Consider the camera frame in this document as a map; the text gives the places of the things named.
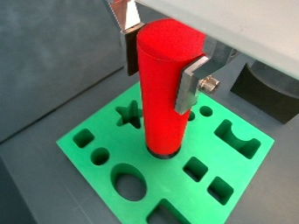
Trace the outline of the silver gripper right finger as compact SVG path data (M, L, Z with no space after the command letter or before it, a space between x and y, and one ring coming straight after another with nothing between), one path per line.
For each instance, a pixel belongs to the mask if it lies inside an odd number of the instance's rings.
M221 82L213 75L237 58L239 52L207 36L203 55L182 70L175 111L183 115L195 105L199 93L213 94Z

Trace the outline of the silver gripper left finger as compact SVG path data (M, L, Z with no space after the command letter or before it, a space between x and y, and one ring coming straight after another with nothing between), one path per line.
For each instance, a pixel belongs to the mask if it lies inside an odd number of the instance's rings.
M141 20L135 0L107 0L107 5L121 30L126 72L134 75L139 71L137 35L146 24Z

